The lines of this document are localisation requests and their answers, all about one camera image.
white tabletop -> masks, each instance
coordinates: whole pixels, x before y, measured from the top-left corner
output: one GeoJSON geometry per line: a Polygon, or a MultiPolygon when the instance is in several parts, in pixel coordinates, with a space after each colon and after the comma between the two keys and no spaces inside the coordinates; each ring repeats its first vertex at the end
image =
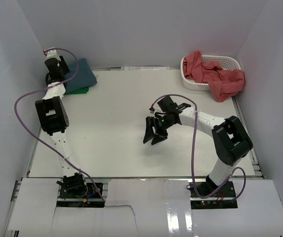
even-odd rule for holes
{"type": "MultiPolygon", "coordinates": [[[[174,125],[168,139],[154,146],[143,144],[146,116],[153,101],[164,94],[194,100],[198,110],[228,118],[237,115],[232,99],[217,103],[210,92],[188,90],[179,70],[97,71],[98,84],[87,94],[68,95],[62,101],[69,117],[67,139],[77,164],[92,177],[190,177],[193,128],[174,125]]],[[[172,98],[177,103],[182,98],[172,98]]],[[[53,145],[50,137],[40,137],[53,145]]],[[[196,176],[210,173],[218,159],[213,139],[198,131],[196,176]]],[[[251,158],[239,163],[254,175],[251,158]]],[[[58,155],[38,143],[29,177],[61,177],[58,155]]]]}

green cloth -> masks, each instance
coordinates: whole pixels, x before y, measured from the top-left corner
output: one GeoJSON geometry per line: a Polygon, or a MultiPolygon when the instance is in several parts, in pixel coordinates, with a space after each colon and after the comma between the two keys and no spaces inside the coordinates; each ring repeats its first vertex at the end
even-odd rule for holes
{"type": "Polygon", "coordinates": [[[75,91],[71,91],[71,92],[65,93],[65,95],[86,94],[87,92],[88,92],[88,86],[84,87],[82,89],[79,89],[79,90],[75,90],[75,91]]]}

red towel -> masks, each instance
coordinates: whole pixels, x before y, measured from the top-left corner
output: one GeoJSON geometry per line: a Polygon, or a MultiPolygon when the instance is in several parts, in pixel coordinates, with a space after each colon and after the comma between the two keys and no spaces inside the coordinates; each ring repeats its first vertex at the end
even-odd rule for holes
{"type": "Polygon", "coordinates": [[[223,70],[216,61],[204,63],[200,51],[184,58],[183,73],[186,79],[193,79],[196,83],[208,83],[217,102],[237,95],[244,86],[242,70],[223,70]]]}

white basket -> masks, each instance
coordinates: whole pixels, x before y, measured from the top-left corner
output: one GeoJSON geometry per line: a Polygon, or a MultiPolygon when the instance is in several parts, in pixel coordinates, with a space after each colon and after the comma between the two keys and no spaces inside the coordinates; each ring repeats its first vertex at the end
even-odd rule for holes
{"type": "MultiPolygon", "coordinates": [[[[210,87],[208,84],[205,83],[195,83],[194,80],[191,79],[186,79],[184,77],[183,73],[183,60],[181,60],[181,75],[183,78],[183,84],[186,88],[190,90],[205,90],[205,91],[210,91],[210,87]]],[[[224,69],[224,70],[234,70],[234,69],[240,69],[241,67],[237,60],[231,58],[231,57],[224,57],[224,56],[211,56],[211,55],[202,55],[202,60],[204,62],[210,62],[210,61],[217,61],[219,65],[224,69]]]]}

dark blue folded fabric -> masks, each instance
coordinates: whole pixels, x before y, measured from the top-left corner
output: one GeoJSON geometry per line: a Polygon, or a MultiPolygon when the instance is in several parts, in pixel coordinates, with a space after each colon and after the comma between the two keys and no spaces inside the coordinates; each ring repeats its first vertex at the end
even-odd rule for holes
{"type": "MultiPolygon", "coordinates": [[[[68,65],[70,73],[65,75],[65,79],[69,79],[76,72],[77,63],[68,65]]],[[[93,74],[86,58],[79,60],[79,71],[75,78],[67,83],[66,93],[82,89],[84,87],[93,86],[97,84],[95,75],[93,74]]]]}

